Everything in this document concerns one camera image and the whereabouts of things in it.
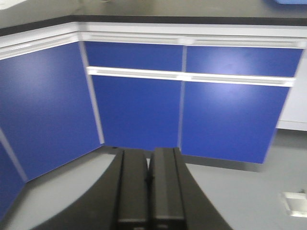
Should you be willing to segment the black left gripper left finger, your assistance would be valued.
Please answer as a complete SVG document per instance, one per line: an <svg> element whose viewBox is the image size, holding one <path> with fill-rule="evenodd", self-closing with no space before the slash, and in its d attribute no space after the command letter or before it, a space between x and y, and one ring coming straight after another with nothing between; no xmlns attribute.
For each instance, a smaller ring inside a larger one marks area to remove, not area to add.
<svg viewBox="0 0 307 230"><path fill-rule="evenodd" d="M118 149L99 179L36 230L147 230L148 168L141 149Z"/></svg>

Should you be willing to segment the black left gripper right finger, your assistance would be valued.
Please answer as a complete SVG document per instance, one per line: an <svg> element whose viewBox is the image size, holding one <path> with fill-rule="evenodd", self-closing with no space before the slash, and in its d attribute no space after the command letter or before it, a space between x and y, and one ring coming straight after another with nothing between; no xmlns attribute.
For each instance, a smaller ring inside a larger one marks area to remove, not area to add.
<svg viewBox="0 0 307 230"><path fill-rule="evenodd" d="M150 160L153 230L230 230L201 190L178 148L156 148Z"/></svg>

